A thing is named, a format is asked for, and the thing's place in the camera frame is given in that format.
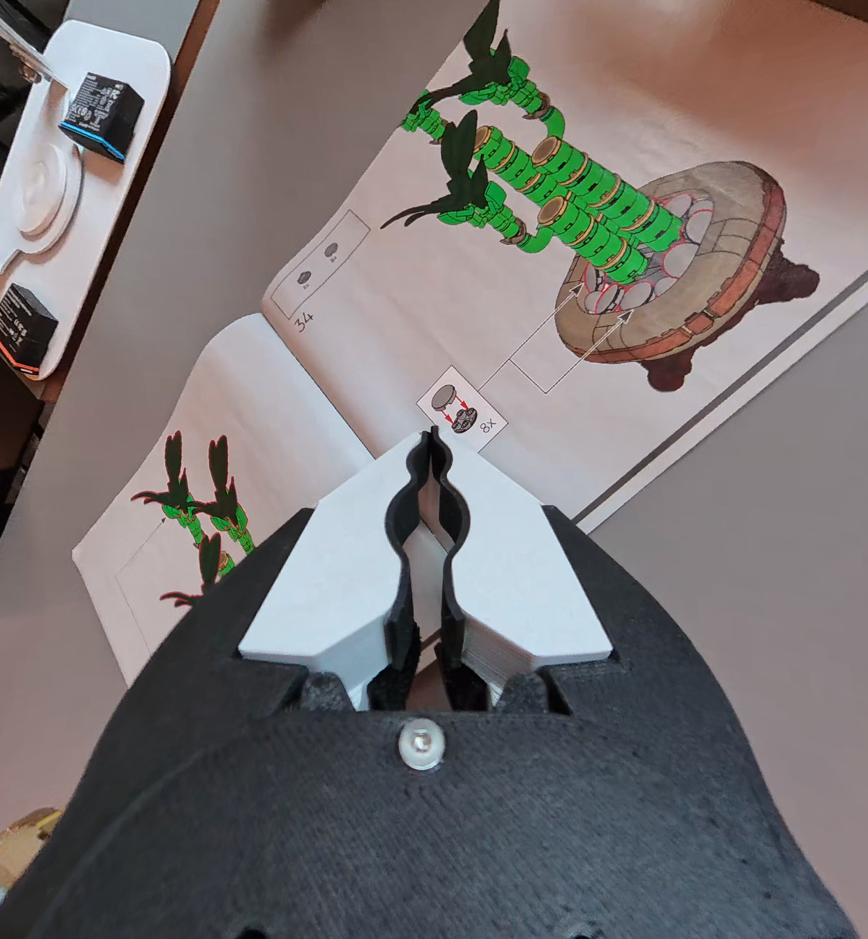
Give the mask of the lego instruction booklet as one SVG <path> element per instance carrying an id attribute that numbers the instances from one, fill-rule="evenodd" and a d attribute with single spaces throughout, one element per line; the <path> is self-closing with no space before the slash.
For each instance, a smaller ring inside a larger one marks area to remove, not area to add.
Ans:
<path id="1" fill-rule="evenodd" d="M 475 2 L 73 549 L 128 682 L 202 587 L 413 430 L 589 530 L 863 303 L 868 23 Z"/>

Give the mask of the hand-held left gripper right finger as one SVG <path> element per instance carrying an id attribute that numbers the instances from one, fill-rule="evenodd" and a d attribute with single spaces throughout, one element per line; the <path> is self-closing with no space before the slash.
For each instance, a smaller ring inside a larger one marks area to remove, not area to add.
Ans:
<path id="1" fill-rule="evenodd" d="M 582 532 L 435 427 L 430 465 L 453 542 L 436 646 L 452 709 L 486 711 L 519 675 L 608 659 L 613 643 L 559 538 Z"/>

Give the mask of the green lego bamboo plant model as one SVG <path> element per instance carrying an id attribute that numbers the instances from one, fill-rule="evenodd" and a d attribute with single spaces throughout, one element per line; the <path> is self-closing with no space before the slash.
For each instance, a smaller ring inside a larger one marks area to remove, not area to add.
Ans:
<path id="1" fill-rule="evenodd" d="M 0 904 L 50 838 L 63 812 L 50 806 L 37 809 L 0 834 Z"/>

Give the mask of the black battery with blue edge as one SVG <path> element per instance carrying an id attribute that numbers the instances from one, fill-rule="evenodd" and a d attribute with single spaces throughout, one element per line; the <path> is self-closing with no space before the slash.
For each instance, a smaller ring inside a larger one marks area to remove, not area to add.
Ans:
<path id="1" fill-rule="evenodd" d="M 123 165 L 143 106 L 130 85 L 88 72 L 58 127 L 80 147 Z"/>

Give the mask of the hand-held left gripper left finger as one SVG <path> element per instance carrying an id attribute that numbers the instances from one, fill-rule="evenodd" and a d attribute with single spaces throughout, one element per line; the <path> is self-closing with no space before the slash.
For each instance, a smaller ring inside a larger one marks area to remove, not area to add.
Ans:
<path id="1" fill-rule="evenodd" d="M 401 670 L 413 644 L 404 550 L 420 520 L 430 435 L 415 432 L 319 501 L 238 650 L 244 659 L 332 673 L 354 708 Z"/>

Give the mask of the white stand base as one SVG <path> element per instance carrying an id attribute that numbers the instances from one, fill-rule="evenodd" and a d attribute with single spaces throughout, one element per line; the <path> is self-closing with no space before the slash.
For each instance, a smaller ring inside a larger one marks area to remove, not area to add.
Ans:
<path id="1" fill-rule="evenodd" d="M 0 178 L 0 303 L 7 288 L 30 290 L 54 332 L 37 368 L 59 364 L 167 96 L 171 62 L 154 41 L 67 20 L 42 53 Z M 89 73 L 119 80 L 144 101 L 123 163 L 74 143 L 59 128 Z"/>

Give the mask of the black battery with red edge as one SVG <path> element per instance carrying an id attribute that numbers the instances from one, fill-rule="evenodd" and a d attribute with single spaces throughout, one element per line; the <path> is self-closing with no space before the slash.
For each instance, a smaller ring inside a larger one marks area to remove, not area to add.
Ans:
<path id="1" fill-rule="evenodd" d="M 37 378 L 57 319 L 28 288 L 10 284 L 0 300 L 0 352 L 18 371 Z"/>

